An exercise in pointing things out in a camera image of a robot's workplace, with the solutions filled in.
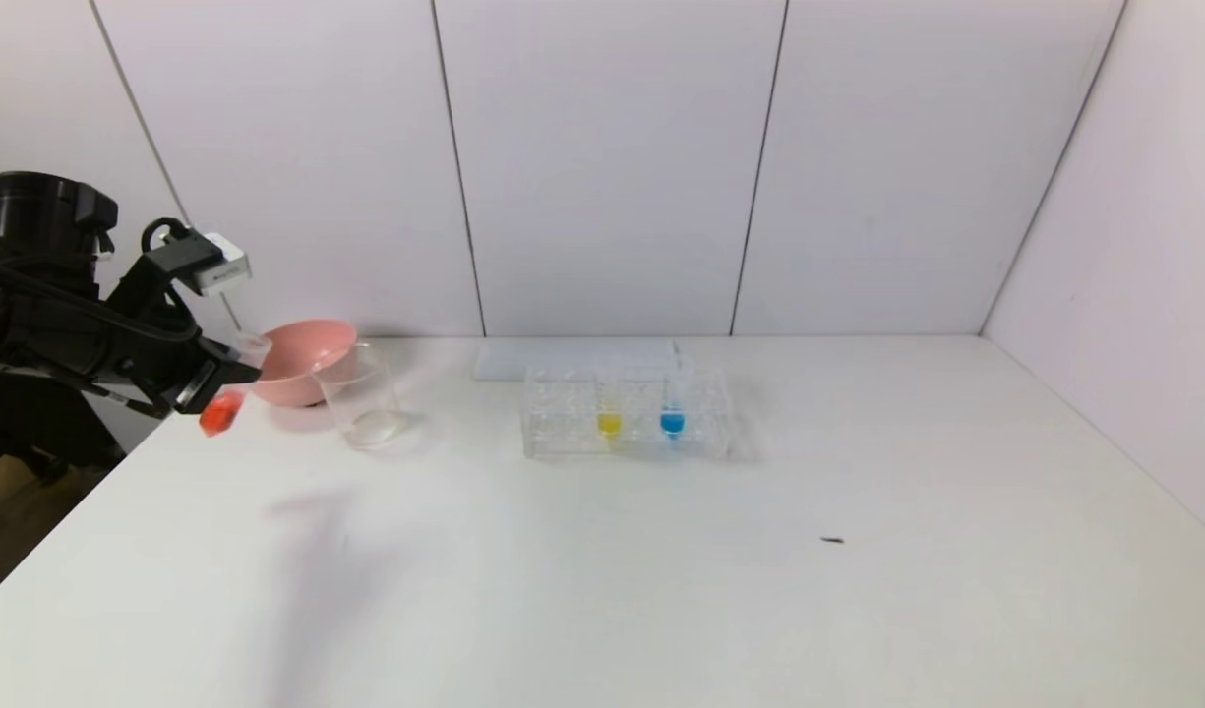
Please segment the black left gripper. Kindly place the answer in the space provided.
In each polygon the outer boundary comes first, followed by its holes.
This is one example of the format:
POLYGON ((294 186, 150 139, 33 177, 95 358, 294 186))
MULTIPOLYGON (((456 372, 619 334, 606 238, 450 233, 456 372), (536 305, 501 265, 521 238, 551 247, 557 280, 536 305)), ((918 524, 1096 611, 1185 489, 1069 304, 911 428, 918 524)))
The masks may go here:
POLYGON ((222 389, 251 385, 260 374, 260 366, 233 358, 229 346, 202 334, 184 341, 134 337, 112 355, 112 384, 133 388, 131 407, 154 420, 199 414, 222 389))

